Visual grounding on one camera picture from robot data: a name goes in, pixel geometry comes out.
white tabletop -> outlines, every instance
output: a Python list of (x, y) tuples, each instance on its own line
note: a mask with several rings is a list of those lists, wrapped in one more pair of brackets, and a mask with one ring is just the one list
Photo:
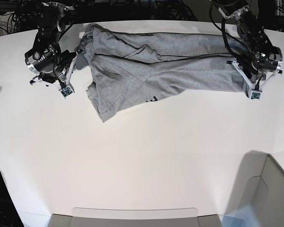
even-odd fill
[[(99, 24), (128, 33), (220, 34), (204, 22)], [(73, 26), (62, 49), (73, 50), (87, 26)], [(235, 34), (234, 26), (227, 27)], [(266, 33), (284, 55), (284, 34)], [(284, 149), (284, 74), (267, 85), (260, 102), (243, 93), (190, 90), (102, 123), (85, 92), (92, 82), (89, 67), (74, 72), (76, 93), (65, 100), (52, 88), (30, 86), (34, 74), (24, 53), (35, 35), (0, 37), (0, 169), (20, 217), (31, 227), (42, 226), (52, 213), (72, 215), (75, 207), (224, 214), (243, 157)], [(261, 158), (248, 161), (241, 192), (263, 167)], [(38, 218), (44, 223), (30, 223)]]

wrinkled fabric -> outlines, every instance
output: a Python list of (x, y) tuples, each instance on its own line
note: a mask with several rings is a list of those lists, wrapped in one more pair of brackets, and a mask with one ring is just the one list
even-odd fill
[[(243, 51), (229, 40), (233, 49)], [(220, 35), (125, 34), (92, 25), (80, 43), (93, 76), (87, 94), (103, 122), (118, 111), (187, 89), (242, 92), (243, 78), (226, 61)]]

